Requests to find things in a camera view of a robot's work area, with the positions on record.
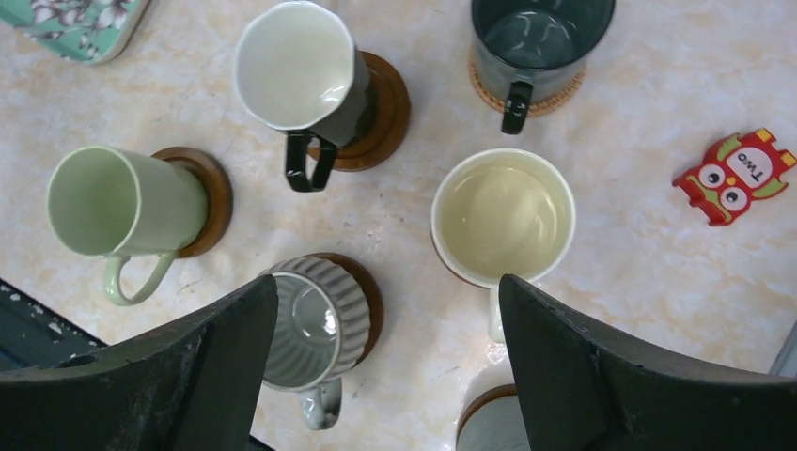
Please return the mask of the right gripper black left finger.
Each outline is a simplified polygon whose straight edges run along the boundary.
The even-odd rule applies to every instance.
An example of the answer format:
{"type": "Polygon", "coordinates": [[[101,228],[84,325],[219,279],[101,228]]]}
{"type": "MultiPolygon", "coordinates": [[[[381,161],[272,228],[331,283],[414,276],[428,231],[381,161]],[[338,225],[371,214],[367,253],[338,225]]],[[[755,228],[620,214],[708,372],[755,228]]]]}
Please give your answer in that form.
{"type": "Polygon", "coordinates": [[[277,313],[261,275],[54,367],[1,370],[5,450],[261,450],[250,429],[277,313]]]}

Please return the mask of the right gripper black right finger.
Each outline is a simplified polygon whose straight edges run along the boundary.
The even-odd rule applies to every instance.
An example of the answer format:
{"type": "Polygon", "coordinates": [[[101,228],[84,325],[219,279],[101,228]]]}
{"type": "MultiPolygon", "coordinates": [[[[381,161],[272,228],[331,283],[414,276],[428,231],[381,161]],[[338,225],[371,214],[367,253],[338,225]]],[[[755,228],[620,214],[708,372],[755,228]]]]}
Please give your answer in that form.
{"type": "Polygon", "coordinates": [[[662,348],[507,274],[499,307],[535,450],[792,450],[796,381],[662,348]]]}

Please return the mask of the metallic grey cup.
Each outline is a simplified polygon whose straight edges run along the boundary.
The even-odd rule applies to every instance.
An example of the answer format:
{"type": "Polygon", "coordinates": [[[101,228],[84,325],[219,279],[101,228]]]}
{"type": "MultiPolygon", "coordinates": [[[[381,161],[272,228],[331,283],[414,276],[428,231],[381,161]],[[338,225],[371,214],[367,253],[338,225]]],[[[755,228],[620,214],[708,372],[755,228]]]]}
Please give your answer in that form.
{"type": "Polygon", "coordinates": [[[369,338],[366,293],[327,258],[296,257],[265,273],[276,283],[278,311],[262,382],[296,394],[308,428],[329,429],[340,415],[341,377],[356,366],[369,338]]]}

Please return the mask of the dark brown wooden coaster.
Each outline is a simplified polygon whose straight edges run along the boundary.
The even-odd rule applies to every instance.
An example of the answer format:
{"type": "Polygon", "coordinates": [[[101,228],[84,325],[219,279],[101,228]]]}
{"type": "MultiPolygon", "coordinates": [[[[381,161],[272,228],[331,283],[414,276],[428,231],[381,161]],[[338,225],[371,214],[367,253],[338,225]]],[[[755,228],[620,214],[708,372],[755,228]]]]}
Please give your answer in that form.
{"type": "Polygon", "coordinates": [[[233,212],[233,190],[225,168],[209,153],[197,148],[162,148],[151,157],[177,164],[202,185],[207,219],[194,241],[178,250],[178,258],[198,257],[210,251],[226,234],[233,212]]]}

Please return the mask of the cream cup with yellow inside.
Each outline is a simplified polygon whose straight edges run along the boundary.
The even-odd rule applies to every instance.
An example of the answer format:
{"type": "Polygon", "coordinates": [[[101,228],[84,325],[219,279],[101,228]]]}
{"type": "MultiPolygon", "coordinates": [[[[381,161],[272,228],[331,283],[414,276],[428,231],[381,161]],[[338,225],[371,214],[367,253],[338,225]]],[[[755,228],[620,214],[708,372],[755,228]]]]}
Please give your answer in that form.
{"type": "Polygon", "coordinates": [[[536,282],[570,249],[575,198],[547,160],[517,148],[493,148],[455,166],[440,184],[430,230],[445,262],[489,292],[488,335],[505,340],[499,282],[506,274],[536,282]]]}

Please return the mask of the pale green cup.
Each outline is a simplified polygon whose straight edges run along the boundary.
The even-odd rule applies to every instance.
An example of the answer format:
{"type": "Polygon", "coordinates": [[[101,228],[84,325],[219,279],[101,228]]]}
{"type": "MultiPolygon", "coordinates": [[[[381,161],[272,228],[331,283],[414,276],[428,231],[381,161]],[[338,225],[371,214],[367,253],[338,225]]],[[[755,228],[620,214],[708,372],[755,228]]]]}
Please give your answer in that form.
{"type": "Polygon", "coordinates": [[[208,217],[199,179],[179,164],[108,146],[79,148],[56,167],[47,188],[49,224],[73,253],[106,262],[103,289],[116,305],[145,301],[179,251],[208,217]],[[138,256],[158,261],[134,294],[121,286],[124,265],[138,256]]]}

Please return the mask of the light tan wooden coaster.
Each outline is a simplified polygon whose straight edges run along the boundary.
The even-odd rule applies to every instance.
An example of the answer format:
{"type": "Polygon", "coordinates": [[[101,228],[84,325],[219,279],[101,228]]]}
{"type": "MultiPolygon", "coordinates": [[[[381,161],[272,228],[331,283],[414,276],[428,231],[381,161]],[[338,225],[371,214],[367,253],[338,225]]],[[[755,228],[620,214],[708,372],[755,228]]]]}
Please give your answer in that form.
{"type": "MultiPolygon", "coordinates": [[[[478,96],[493,110],[503,113],[505,109],[505,103],[488,92],[483,86],[479,76],[477,75],[476,63],[472,54],[469,55],[468,65],[471,84],[478,96]]],[[[542,117],[561,108],[578,92],[584,81],[585,74],[586,69],[580,70],[563,89],[556,92],[553,96],[550,96],[542,101],[532,102],[528,107],[527,116],[542,117]]]]}

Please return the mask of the white and black cup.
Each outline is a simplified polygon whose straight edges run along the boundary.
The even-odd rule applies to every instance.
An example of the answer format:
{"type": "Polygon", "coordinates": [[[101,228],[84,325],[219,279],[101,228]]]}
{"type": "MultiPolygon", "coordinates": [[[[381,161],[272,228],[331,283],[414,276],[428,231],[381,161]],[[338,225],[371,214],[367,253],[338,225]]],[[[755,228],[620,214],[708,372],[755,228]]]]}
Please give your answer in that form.
{"type": "Polygon", "coordinates": [[[338,152],[377,116],[367,62],[343,21],[310,1],[287,1],[248,24],[237,44],[234,90],[246,112],[286,136],[295,192],[325,189],[338,152]]]}

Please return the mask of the dark grey cup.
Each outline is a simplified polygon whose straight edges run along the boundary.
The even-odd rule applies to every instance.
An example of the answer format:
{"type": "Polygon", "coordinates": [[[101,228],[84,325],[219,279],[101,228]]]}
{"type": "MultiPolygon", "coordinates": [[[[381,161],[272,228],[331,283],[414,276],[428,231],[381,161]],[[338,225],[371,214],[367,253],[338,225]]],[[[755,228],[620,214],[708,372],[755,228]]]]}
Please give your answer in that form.
{"type": "Polygon", "coordinates": [[[586,67],[617,2],[473,1],[472,55],[488,92],[505,103],[501,132],[520,133],[529,105],[563,89],[586,67]]]}

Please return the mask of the green floral serving tray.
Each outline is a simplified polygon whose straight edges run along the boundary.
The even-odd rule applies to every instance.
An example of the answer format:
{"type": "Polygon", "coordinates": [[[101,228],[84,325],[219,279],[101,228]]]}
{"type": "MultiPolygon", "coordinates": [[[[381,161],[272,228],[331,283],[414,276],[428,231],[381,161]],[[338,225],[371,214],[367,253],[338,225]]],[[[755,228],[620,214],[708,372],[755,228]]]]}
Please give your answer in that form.
{"type": "Polygon", "coordinates": [[[85,65],[118,56],[149,0],[1,0],[1,21],[57,54],[85,65]]]}

